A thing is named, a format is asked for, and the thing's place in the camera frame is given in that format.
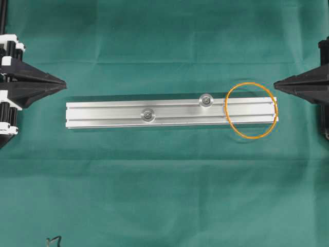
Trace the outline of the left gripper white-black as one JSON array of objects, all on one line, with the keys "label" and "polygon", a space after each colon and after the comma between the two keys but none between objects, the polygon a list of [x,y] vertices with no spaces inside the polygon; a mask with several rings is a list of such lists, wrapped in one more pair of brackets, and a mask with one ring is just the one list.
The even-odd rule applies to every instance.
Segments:
[{"label": "left gripper white-black", "polygon": [[19,61],[24,52],[25,45],[15,34],[1,34],[1,135],[17,135],[19,111],[67,88],[64,80]]}]

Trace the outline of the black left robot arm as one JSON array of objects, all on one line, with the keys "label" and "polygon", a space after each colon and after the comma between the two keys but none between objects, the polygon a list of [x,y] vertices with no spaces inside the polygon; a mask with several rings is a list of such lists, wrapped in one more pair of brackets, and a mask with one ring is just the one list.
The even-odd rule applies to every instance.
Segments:
[{"label": "black left robot arm", "polygon": [[23,62],[25,45],[6,34],[7,1],[1,1],[1,141],[19,133],[17,114],[67,88],[66,82]]}]

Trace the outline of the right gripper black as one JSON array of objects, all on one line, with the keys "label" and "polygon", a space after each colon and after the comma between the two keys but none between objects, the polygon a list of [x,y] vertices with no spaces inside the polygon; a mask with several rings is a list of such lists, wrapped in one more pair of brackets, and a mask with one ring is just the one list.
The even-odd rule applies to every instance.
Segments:
[{"label": "right gripper black", "polygon": [[[276,90],[302,98],[313,104],[328,104],[328,37],[319,42],[321,66],[274,83]],[[328,140],[328,105],[321,106],[321,133]]]}]

